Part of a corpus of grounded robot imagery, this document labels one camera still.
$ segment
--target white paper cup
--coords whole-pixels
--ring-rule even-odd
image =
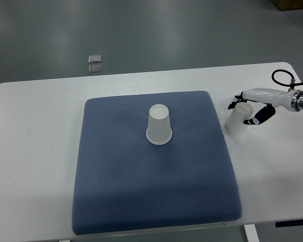
[[[149,109],[146,136],[154,145],[164,145],[172,138],[172,129],[168,108],[156,104]]]
[[[253,107],[245,102],[238,103],[228,120],[223,125],[224,132],[233,138],[242,138],[247,133],[248,125],[243,123],[253,113]]]

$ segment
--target blue cushion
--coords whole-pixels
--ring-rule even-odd
[[[146,138],[148,111],[168,107],[169,143]],[[75,234],[236,220],[238,186],[205,91],[90,99],[74,186]]]

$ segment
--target upside-down paper cup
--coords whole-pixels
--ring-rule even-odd
[[[172,129],[168,108],[156,104],[149,109],[146,136],[154,145],[164,145],[172,138]]]

